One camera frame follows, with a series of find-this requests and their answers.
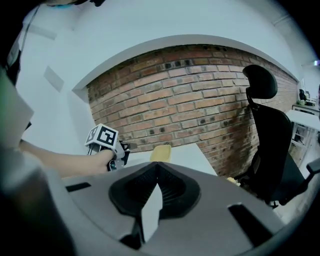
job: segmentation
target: white wall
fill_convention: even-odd
[[[310,93],[310,98],[318,98],[318,89],[320,85],[320,67],[304,66],[303,77],[305,90]]]
[[[76,44],[66,72],[52,67],[71,87],[83,88],[114,65],[176,44],[221,44],[257,54],[300,79],[290,48],[276,28],[237,0],[108,0],[88,5],[75,25]]]
[[[33,25],[53,32],[54,40],[31,36],[31,31],[22,56],[18,88],[35,111],[24,138],[48,150],[84,154],[83,143],[94,122],[82,89],[114,65],[151,50],[224,45],[301,77],[284,38],[241,1],[108,0],[100,7],[89,2],[80,6],[80,11],[40,9]],[[43,78],[46,66],[63,79],[61,92]]]

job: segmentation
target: desk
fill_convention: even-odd
[[[297,110],[297,111],[301,111],[301,110],[308,111],[316,116],[318,116],[320,113],[318,106],[307,106],[307,105],[293,104],[292,109]]]
[[[319,117],[318,115],[313,115],[296,110],[289,110],[286,115],[291,122],[294,122],[291,142],[298,147],[303,148],[303,157],[301,159],[302,162],[310,147],[311,139],[315,136],[315,133],[317,131],[320,131]],[[294,141],[294,138],[297,135],[298,127],[306,129],[306,135],[302,136],[298,134],[302,138],[301,143]]]
[[[151,153],[152,151],[130,153],[125,167],[149,162]],[[196,143],[172,147],[170,163],[217,176]]]

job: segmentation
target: yellow object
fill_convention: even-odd
[[[171,146],[170,145],[156,146],[150,156],[151,162],[170,163],[170,160],[171,160]]]
[[[232,182],[232,183],[234,183],[234,184],[236,184],[238,187],[241,185],[241,184],[240,184],[236,179],[234,179],[234,178],[229,177],[229,178],[227,178],[227,180],[230,181],[230,182]]]

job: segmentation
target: white ceiling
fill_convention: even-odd
[[[298,65],[308,65],[317,59],[317,56],[301,32],[299,26],[290,14],[273,0],[241,0],[250,6],[269,22],[271,22],[280,34],[285,38],[291,48],[293,58]]]

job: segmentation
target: brick wall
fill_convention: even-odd
[[[218,175],[232,177],[247,169],[259,144],[242,73],[250,64],[278,82],[273,99],[255,101],[291,109],[297,82],[277,66],[233,48],[188,45],[148,52],[97,77],[88,84],[92,115],[138,151],[197,143]]]

